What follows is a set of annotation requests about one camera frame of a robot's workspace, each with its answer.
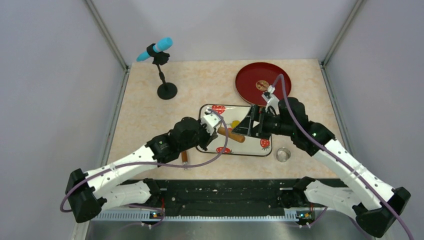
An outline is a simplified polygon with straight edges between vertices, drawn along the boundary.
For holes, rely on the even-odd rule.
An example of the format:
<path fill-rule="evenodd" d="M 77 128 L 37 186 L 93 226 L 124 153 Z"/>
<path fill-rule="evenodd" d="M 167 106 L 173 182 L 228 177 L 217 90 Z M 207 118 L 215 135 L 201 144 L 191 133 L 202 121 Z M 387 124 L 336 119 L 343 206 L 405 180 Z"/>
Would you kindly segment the strawberry pattern white tray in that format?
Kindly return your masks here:
<path fill-rule="evenodd" d="M 234 121 L 241 122 L 241 120 L 248 114 L 250 107 L 242 105 L 222 105 L 222 104 L 205 104 L 199 110 L 199 116 L 205 114 L 206 109 L 212 108 L 219 113 L 225 120 L 228 130 L 233 128 Z M 244 155 L 266 157 L 272 152 L 272 138 L 259 139 L 254 137 L 246 137 L 245 141 L 240 143 L 233 139 L 229 139 L 226 147 L 224 147 L 225 136 L 219 134 L 208 146 L 207 150 L 196 147 L 199 152 L 215 154 L 224 150 L 225 154 Z"/>

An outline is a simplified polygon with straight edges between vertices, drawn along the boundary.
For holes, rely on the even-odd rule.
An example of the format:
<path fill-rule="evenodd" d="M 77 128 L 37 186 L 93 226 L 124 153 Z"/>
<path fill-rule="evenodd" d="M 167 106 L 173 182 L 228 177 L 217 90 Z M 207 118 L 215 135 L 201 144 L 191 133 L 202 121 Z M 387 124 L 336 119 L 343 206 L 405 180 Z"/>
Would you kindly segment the wooden roller pin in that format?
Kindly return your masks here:
<path fill-rule="evenodd" d="M 227 130 L 224 127 L 219 127 L 217 133 L 222 136 L 228 136 L 229 139 L 236 141 L 238 143 L 244 143 L 246 138 L 243 135 L 232 133 L 232 130 L 228 128 Z"/>

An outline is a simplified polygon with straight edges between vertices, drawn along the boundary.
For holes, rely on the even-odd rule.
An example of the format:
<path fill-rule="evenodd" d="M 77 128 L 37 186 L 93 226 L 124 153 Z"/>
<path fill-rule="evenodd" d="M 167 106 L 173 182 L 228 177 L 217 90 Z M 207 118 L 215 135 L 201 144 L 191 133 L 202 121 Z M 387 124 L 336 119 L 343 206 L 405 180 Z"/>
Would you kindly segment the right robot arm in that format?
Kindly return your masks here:
<path fill-rule="evenodd" d="M 278 102 L 278 114 L 252 105 L 233 133 L 258 139 L 272 135 L 290 137 L 300 150 L 332 170 L 344 183 L 331 187 L 304 177 L 294 187 L 293 200 L 299 206 L 309 203 L 332 208 L 355 220 L 363 231 L 381 238 L 398 220 L 411 194 L 394 188 L 356 160 L 324 125 L 309 120 L 305 106 L 297 98 Z"/>

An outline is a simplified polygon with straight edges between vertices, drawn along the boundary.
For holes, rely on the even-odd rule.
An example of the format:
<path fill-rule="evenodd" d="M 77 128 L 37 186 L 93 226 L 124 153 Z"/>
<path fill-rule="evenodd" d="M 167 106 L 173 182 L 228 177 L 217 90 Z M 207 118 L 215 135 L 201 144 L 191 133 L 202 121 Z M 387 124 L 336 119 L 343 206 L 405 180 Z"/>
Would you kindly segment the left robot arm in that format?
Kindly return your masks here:
<path fill-rule="evenodd" d="M 194 147 L 204 150 L 217 138 L 224 122 L 216 112 L 199 119 L 184 117 L 166 133 L 157 135 L 129 155 L 96 169 L 75 169 L 69 175 L 60 211 L 72 213 L 84 223 L 102 211 L 128 204 L 154 207 L 160 202 L 159 187 L 153 180 L 123 184 L 143 172 L 158 167 L 176 167 L 172 161 Z"/>

